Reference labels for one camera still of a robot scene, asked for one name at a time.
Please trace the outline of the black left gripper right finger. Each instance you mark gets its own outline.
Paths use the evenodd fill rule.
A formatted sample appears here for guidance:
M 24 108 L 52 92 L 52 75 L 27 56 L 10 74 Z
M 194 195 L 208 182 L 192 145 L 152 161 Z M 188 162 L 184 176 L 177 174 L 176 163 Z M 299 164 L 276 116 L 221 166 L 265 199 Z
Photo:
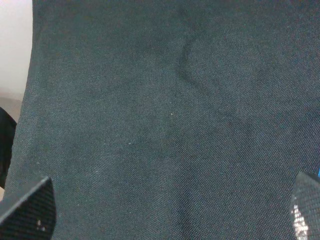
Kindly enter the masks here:
M 320 178 L 299 172 L 290 202 L 290 221 L 297 240 L 320 239 Z

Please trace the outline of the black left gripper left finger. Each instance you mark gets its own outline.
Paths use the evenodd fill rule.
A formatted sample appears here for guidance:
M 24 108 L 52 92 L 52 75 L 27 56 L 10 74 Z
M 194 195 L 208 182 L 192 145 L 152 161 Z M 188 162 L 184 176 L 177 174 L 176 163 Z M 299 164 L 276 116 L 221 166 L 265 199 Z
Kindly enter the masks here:
M 53 183 L 40 177 L 0 202 L 2 240 L 50 240 L 56 226 Z

